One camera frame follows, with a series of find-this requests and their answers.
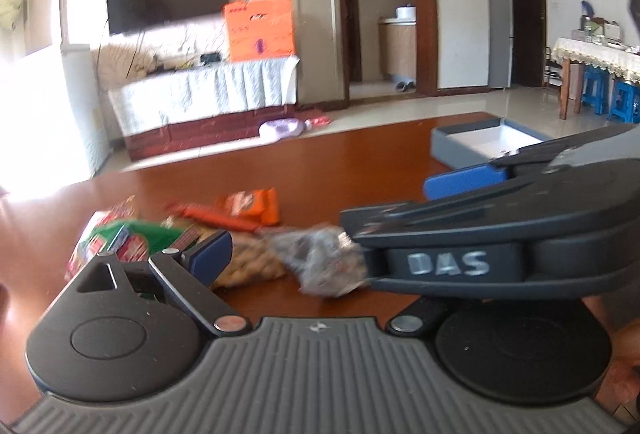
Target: blue stool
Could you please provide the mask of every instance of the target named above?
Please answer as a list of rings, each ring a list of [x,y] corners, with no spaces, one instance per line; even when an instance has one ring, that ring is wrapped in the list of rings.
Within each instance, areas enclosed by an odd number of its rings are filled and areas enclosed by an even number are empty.
[[[584,69],[584,93],[582,103],[595,109],[595,114],[602,114],[607,104],[609,90],[609,73],[599,67],[588,65]]]
[[[625,123],[640,123],[640,114],[635,110],[638,96],[640,96],[640,88],[626,81],[616,80],[613,84],[613,96],[607,119],[618,116]]]

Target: gray refrigerator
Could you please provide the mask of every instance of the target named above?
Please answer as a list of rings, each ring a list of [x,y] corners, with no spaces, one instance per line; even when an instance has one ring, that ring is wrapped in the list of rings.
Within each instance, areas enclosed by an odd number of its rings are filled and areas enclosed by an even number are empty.
[[[512,0],[489,0],[489,87],[511,86],[513,63]]]

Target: orange box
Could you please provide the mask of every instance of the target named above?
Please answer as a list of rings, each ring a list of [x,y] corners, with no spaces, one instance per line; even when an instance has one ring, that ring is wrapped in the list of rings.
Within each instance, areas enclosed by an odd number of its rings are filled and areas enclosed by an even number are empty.
[[[291,0],[252,0],[224,9],[232,62],[296,54]]]
[[[296,54],[293,33],[235,38],[229,40],[229,51],[232,62],[279,58]]]

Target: ribbed surface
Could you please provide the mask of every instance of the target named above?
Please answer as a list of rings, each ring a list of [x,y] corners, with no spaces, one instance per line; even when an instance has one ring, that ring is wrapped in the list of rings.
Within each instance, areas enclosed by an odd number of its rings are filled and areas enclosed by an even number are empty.
[[[471,394],[417,340],[373,319],[264,319],[213,342],[194,372],[139,403],[43,399],[15,427],[29,434],[619,434],[590,400],[518,409]]]

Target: table leg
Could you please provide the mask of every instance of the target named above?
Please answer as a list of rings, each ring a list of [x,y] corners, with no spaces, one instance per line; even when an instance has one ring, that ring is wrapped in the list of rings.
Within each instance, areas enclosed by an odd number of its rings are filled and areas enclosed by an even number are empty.
[[[560,119],[566,119],[566,110],[569,107],[569,81],[571,80],[571,60],[565,58],[562,61],[562,85],[560,87]]]
[[[584,64],[578,64],[578,92],[575,95],[574,112],[578,114],[582,108],[582,88],[584,87]]]

